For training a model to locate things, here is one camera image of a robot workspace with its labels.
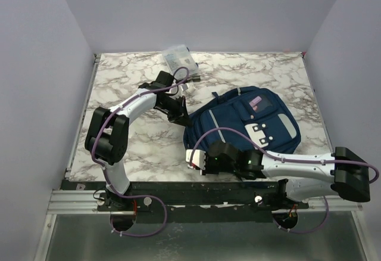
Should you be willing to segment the navy blue student backpack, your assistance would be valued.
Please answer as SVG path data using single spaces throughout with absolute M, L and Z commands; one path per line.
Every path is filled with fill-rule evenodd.
M 247 86 L 232 89 L 214 98 L 189 115 L 191 127 L 185 127 L 183 144 L 192 149 L 197 140 L 214 128 L 234 129 L 264 150 L 292 154 L 301 142 L 299 126 L 292 113 L 278 96 L 267 88 Z M 250 100 L 262 101 L 254 111 Z

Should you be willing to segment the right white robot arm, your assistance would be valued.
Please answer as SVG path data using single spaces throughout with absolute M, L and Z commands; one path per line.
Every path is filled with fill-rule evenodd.
M 370 180 L 365 161 L 345 147 L 318 155 L 241 151 L 232 144 L 214 142 L 205 155 L 204 174 L 232 173 L 247 180 L 280 178 L 282 189 L 274 202 L 288 208 L 307 198 L 337 195 L 344 200 L 370 201 Z

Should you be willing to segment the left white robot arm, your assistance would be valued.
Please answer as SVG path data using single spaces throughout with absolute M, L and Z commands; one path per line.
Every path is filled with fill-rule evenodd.
M 189 76 L 184 70 L 183 80 L 176 80 L 173 74 L 161 71 L 153 82 L 143 83 L 129 98 L 111 108 L 98 107 L 94 110 L 85 139 L 85 149 L 92 160 L 101 166 L 107 183 L 107 190 L 113 192 L 112 204 L 119 210 L 131 206 L 132 196 L 127 190 L 130 181 L 125 173 L 123 157 L 127 150 L 130 125 L 145 112 L 156 109 L 164 113 L 170 123 L 192 126 L 186 108 L 186 98 L 169 94 L 172 88 L 179 89 Z

